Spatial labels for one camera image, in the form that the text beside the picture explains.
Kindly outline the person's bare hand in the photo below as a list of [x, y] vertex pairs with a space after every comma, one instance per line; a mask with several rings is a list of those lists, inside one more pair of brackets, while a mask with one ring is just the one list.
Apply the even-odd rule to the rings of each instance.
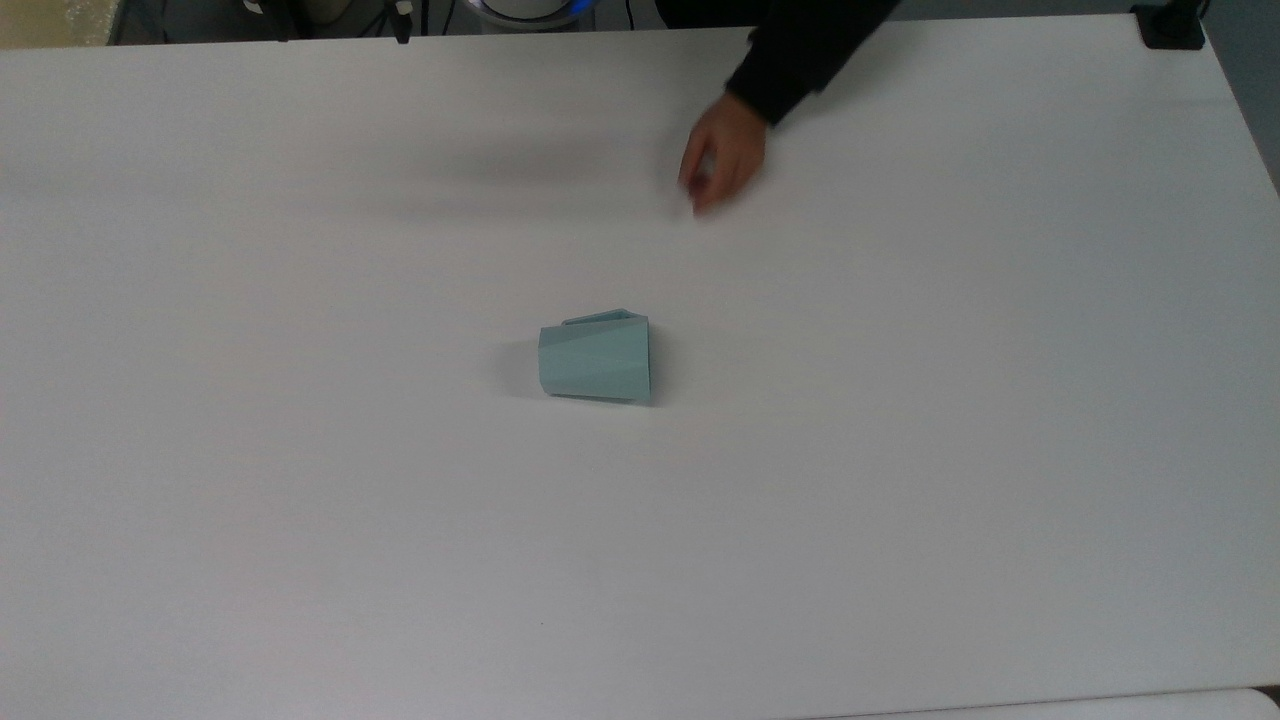
[[696, 215], [733, 201], [765, 161], [771, 124], [749, 104], [723, 92], [695, 122], [678, 165], [678, 184]]

